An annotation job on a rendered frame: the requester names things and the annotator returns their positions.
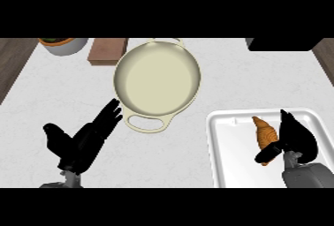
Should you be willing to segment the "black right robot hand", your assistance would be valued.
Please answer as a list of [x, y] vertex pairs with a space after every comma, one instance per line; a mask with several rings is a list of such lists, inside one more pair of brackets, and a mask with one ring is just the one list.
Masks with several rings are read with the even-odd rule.
[[302, 154], [297, 159], [300, 164], [312, 162], [318, 158], [318, 141], [314, 133], [296, 120], [294, 115], [281, 110], [278, 140], [269, 145], [271, 156], [275, 158], [281, 152]]

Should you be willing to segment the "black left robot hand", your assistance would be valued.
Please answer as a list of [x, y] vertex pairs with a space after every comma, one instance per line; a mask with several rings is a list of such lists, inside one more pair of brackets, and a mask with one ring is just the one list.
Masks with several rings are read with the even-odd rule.
[[71, 137], [62, 128], [45, 124], [48, 149], [61, 157], [58, 168], [82, 175], [91, 168], [105, 140], [123, 119], [120, 101], [113, 99], [101, 110], [95, 120], [88, 123]]

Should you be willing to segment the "brown croissant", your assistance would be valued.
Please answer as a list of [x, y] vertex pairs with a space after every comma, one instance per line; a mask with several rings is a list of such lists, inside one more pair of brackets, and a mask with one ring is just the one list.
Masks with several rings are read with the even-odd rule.
[[269, 151], [269, 145], [278, 140], [277, 130], [274, 127], [258, 117], [253, 117], [253, 123], [256, 125], [256, 138], [261, 148], [261, 152], [256, 156], [256, 162], [266, 166], [274, 160]]

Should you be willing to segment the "white rectangular tray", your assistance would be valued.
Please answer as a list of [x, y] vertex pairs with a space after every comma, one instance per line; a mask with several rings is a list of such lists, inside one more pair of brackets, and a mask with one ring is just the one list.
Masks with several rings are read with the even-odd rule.
[[[321, 162], [334, 173], [334, 140], [318, 113], [308, 108], [284, 110], [314, 133], [318, 141], [315, 162]], [[206, 118], [209, 153], [218, 188], [286, 188], [283, 155], [275, 157], [268, 166], [255, 161], [261, 148], [253, 117], [262, 119], [280, 131], [280, 109], [219, 110]]]

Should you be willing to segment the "cream oval pot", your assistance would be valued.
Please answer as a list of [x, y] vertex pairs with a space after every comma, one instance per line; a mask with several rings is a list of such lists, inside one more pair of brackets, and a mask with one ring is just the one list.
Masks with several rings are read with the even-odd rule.
[[[167, 129], [173, 117], [193, 104], [201, 86], [201, 70], [184, 41], [148, 39], [117, 62], [114, 90], [123, 105], [125, 122], [142, 133]], [[161, 121], [159, 129], [142, 129], [129, 119], [133, 117]]]

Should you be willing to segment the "brown wooden block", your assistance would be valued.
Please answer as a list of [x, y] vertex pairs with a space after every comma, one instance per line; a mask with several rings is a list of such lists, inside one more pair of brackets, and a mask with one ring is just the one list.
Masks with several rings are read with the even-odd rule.
[[92, 65], [116, 65], [127, 52], [127, 38], [95, 38], [88, 61]]

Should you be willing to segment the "white bowl with orange rim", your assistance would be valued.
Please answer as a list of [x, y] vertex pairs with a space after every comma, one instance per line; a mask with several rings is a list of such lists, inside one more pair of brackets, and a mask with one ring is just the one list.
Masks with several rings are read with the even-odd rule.
[[39, 39], [39, 42], [45, 46], [46, 50], [52, 53], [52, 55], [60, 57], [76, 54], [83, 49], [88, 41], [88, 38], [67, 38], [58, 42], [45, 42], [43, 39]]

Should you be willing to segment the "black appliance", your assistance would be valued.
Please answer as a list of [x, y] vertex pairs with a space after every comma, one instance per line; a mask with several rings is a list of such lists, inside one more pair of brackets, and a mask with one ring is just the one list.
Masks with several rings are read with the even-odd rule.
[[309, 51], [321, 38], [247, 38], [250, 51]]

